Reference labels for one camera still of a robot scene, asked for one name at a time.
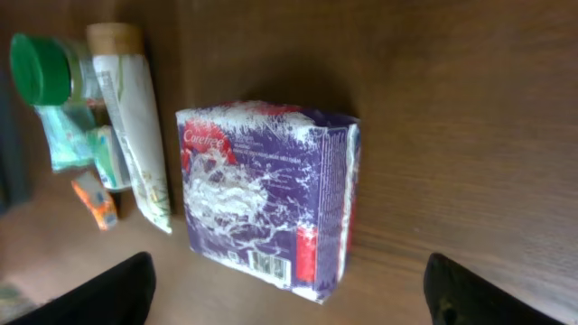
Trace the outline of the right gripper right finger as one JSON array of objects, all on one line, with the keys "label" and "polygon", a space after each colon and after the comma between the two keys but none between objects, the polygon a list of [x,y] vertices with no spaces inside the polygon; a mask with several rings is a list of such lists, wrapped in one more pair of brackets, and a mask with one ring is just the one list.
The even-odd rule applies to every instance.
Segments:
[{"label": "right gripper right finger", "polygon": [[439,253],[429,256],[424,296],[433,325],[562,325]]}]

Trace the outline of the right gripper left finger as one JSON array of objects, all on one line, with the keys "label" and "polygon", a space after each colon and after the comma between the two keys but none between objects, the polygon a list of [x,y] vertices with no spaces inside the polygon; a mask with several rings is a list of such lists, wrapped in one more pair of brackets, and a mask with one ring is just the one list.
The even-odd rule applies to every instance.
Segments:
[{"label": "right gripper left finger", "polygon": [[9,325],[143,325],[155,288],[153,258],[139,252]]}]

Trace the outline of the orange tissue pack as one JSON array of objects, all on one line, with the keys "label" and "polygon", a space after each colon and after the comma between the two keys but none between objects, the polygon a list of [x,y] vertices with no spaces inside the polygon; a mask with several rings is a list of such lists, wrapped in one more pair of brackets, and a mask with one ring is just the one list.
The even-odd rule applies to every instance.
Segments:
[{"label": "orange tissue pack", "polygon": [[92,172],[82,173],[71,182],[71,185],[101,231],[107,231],[117,223],[116,204]]}]

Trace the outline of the small teal tissue pack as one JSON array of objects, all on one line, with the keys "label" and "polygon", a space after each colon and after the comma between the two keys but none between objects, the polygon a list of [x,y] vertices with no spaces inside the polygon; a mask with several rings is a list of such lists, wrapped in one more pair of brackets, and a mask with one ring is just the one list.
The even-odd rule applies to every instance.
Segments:
[{"label": "small teal tissue pack", "polygon": [[103,125],[90,130],[87,141],[103,186],[112,191],[130,189],[130,174],[114,129]]}]

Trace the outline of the teal wipes packet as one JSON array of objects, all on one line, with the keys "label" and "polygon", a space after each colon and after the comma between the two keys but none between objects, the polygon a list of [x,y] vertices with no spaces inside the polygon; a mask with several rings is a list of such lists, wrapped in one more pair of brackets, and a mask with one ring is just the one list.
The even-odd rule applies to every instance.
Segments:
[{"label": "teal wipes packet", "polygon": [[53,172],[85,168],[93,163],[86,132],[97,124],[86,105],[35,106],[34,111],[42,121]]}]

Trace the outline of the purple red pad pack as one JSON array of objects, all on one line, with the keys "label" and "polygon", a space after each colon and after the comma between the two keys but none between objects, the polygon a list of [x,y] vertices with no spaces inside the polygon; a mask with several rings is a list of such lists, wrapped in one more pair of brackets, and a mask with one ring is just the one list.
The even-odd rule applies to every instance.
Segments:
[{"label": "purple red pad pack", "polygon": [[348,256],[359,120],[236,101],[176,121],[191,250],[324,302]]}]

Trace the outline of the green lid jar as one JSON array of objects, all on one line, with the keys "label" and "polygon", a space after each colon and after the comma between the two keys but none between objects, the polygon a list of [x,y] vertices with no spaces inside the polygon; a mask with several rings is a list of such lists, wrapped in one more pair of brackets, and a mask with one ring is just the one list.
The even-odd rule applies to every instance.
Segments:
[{"label": "green lid jar", "polygon": [[14,84],[33,106],[102,106],[92,54],[84,42],[17,33],[9,51]]}]

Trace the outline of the white tube with tan cap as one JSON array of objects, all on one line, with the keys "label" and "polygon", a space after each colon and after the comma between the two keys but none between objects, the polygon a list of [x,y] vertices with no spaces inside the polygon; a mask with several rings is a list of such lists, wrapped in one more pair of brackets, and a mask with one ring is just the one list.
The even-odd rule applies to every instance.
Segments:
[{"label": "white tube with tan cap", "polygon": [[94,23],[87,27],[87,41],[136,205],[153,225],[171,234],[162,133],[141,30],[128,23]]}]

